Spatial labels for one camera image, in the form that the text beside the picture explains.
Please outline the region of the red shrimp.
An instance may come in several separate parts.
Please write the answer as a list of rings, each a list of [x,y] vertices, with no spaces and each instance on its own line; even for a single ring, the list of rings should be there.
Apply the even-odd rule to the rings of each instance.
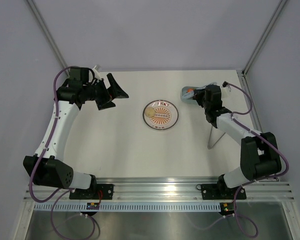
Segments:
[[[188,88],[186,92],[187,92],[187,93],[190,93],[190,92],[192,92],[193,90],[194,90],[193,88]]]

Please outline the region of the metal food tongs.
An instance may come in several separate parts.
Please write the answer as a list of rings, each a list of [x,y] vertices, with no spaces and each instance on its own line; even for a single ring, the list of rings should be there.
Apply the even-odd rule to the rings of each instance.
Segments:
[[[211,126],[208,136],[207,149],[213,149],[216,144],[219,143],[220,140],[225,136],[225,134],[225,132]]]

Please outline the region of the light blue lunch box lid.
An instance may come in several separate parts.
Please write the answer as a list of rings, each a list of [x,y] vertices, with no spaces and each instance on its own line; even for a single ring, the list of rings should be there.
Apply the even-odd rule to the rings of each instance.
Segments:
[[[203,91],[207,86],[216,85],[216,84],[217,84],[216,82],[211,82],[211,83],[208,83],[208,84],[200,86],[200,87],[194,87],[193,92],[195,93],[197,91]]]

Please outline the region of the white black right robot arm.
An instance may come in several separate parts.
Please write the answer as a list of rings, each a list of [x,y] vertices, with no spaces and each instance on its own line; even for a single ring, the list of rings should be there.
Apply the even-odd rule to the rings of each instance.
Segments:
[[[277,141],[271,132],[260,132],[241,123],[237,111],[223,105],[226,90],[233,84],[209,84],[193,90],[193,99],[204,109],[208,123],[230,136],[240,146],[239,167],[218,177],[217,193],[229,198],[235,188],[265,177],[275,176],[282,170]]]

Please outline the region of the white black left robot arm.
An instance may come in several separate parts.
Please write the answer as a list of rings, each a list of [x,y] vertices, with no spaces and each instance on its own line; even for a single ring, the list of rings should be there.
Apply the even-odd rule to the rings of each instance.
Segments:
[[[66,70],[69,76],[60,87],[57,87],[57,76],[53,81],[53,111],[44,137],[35,153],[23,160],[30,177],[29,194],[37,203],[49,201],[60,190],[68,190],[71,199],[102,196],[93,174],[75,171],[64,163],[66,143],[86,102],[95,102],[98,110],[105,110],[116,106],[115,99],[129,98],[112,73],[106,75],[109,82],[106,87],[96,69],[70,66]]]

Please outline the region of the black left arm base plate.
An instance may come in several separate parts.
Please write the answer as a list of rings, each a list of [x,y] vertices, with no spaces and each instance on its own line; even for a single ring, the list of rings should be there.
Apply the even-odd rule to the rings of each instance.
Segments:
[[[69,194],[70,200],[112,200],[114,193],[113,184],[96,183],[89,189],[76,189]]]

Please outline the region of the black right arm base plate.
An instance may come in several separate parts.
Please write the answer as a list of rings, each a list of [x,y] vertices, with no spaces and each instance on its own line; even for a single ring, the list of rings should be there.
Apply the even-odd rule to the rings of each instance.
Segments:
[[[233,200],[239,187],[219,189],[216,183],[197,184],[203,200]]]

